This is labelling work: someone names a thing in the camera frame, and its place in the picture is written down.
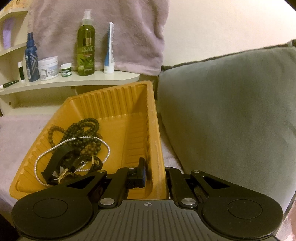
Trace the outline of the orange ribbed plastic tray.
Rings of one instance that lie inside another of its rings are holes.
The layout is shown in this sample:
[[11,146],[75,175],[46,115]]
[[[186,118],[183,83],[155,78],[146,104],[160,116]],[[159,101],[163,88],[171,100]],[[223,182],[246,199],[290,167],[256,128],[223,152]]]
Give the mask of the orange ribbed plastic tray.
[[108,173],[137,166],[145,159],[144,188],[129,191],[129,199],[159,200],[168,197],[166,172],[154,91],[150,81],[134,82],[87,92],[66,99],[31,145],[11,183],[10,195],[20,199],[44,189],[41,173],[51,155],[47,133],[51,126],[68,128],[85,118],[99,122],[104,145],[98,156]]

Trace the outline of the black strap wristwatch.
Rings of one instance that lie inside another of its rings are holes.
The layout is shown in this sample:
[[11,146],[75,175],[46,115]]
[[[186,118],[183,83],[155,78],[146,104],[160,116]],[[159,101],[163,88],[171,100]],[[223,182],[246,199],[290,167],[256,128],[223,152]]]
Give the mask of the black strap wristwatch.
[[78,177],[82,172],[87,174],[101,170],[103,162],[97,156],[81,154],[79,157],[61,161],[47,183],[49,185],[63,184]]

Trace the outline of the black wristband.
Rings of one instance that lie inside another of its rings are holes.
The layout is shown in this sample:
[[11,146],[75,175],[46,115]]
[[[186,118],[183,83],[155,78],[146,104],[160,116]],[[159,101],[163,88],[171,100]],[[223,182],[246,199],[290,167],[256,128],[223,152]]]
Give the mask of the black wristband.
[[63,144],[57,148],[57,150],[51,156],[51,159],[49,160],[45,170],[42,172],[42,176],[46,182],[52,178],[54,171],[58,167],[58,164],[61,162],[63,157],[71,151],[73,151],[73,148],[68,144]]

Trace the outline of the grey-green cushion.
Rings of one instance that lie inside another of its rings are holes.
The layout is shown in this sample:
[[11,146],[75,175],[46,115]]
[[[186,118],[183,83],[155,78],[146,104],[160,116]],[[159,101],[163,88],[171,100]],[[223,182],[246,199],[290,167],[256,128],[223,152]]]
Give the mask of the grey-green cushion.
[[295,41],[163,66],[158,106],[183,170],[295,195]]

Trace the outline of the white blue tube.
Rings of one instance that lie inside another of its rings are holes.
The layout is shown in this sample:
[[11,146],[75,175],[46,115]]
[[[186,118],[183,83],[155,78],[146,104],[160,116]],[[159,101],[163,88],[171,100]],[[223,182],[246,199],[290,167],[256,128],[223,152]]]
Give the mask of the white blue tube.
[[104,60],[104,73],[105,74],[112,74],[114,73],[114,57],[113,57],[113,30],[114,30],[114,23],[109,22],[109,29],[108,29],[108,42],[107,42],[107,53]]

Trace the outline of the mauve fleece bed cover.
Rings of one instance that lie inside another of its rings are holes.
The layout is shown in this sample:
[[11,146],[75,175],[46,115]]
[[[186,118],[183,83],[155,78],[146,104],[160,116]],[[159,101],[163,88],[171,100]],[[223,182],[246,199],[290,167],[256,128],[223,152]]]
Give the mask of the mauve fleece bed cover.
[[29,148],[51,115],[10,115],[1,117],[1,211],[9,212],[16,200],[9,189]]

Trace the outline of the small green-lidded jar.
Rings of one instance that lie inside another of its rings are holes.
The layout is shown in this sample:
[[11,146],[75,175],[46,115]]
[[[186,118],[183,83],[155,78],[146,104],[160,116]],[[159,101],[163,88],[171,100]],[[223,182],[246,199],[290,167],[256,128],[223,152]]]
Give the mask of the small green-lidded jar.
[[72,63],[61,64],[62,77],[68,77],[72,75]]

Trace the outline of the white cream jar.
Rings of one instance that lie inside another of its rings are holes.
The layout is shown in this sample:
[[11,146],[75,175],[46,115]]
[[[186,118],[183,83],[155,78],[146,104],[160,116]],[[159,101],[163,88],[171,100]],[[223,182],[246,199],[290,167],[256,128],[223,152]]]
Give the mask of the white cream jar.
[[59,74],[58,57],[53,56],[39,60],[38,70],[42,81],[56,78]]

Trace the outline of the cream corner shelf unit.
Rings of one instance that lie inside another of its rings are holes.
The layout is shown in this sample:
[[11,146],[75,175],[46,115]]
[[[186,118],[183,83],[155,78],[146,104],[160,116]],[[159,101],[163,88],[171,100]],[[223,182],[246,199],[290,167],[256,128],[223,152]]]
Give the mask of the cream corner shelf unit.
[[17,81],[1,90],[1,115],[53,114],[62,103],[77,95],[79,86],[101,86],[133,83],[142,77],[139,74],[115,71],[104,74],[96,71],[93,75],[79,76],[73,72],[69,77],[58,76],[50,80],[20,81],[18,63],[25,65],[24,51],[28,30],[27,8],[4,8],[1,10],[1,24],[13,20],[11,47],[1,47],[1,83]]

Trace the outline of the mauve fleece hanging blanket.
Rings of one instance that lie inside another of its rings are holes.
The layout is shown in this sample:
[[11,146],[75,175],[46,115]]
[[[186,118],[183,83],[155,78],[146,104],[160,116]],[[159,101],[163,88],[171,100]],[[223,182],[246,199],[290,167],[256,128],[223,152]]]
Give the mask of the mauve fleece hanging blanket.
[[57,56],[60,64],[71,62],[78,68],[77,32],[87,9],[95,28],[96,70],[104,67],[112,22],[115,69],[159,75],[169,1],[32,1],[28,31],[34,35],[39,59]]

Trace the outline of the green olive spray bottle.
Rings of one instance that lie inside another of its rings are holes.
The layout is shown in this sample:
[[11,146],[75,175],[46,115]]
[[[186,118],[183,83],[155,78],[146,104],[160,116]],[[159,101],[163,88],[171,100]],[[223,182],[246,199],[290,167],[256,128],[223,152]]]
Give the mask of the green olive spray bottle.
[[95,70],[95,28],[91,9],[84,11],[77,32],[77,72],[80,76],[92,75]]

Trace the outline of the small black white stick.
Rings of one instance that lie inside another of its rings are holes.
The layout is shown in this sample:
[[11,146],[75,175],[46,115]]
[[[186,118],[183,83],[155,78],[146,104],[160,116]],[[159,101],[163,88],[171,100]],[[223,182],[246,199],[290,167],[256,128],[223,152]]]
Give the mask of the small black white stick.
[[24,76],[24,72],[23,72],[22,61],[18,62],[18,71],[19,71],[19,75],[20,75],[20,81],[24,82],[25,81],[25,76]]

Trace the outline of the blue spray bottle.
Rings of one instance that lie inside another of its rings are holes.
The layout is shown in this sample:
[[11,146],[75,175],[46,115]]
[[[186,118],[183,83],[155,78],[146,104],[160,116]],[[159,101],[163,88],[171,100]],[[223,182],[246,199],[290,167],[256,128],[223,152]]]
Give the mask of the blue spray bottle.
[[30,32],[27,35],[27,48],[25,49],[25,61],[26,70],[29,82],[34,82],[40,78],[38,70],[38,56],[37,48],[35,46],[35,41],[33,33]]

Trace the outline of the purple lotion tube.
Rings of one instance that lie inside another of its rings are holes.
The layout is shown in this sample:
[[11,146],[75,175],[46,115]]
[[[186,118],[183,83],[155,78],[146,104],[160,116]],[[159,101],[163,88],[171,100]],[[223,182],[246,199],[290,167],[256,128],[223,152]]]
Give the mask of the purple lotion tube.
[[15,23],[15,18],[8,18],[3,22],[3,45],[4,49],[9,49],[11,47],[11,35]]

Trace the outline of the beige cardboard box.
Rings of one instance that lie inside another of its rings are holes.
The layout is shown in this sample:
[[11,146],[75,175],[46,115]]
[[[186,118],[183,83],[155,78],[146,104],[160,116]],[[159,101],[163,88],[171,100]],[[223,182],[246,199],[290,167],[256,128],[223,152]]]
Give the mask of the beige cardboard box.
[[30,5],[29,0],[12,0],[9,1],[4,8],[2,9],[2,11],[8,11],[8,10],[12,10],[12,9],[16,9],[16,8],[22,8],[25,9]]

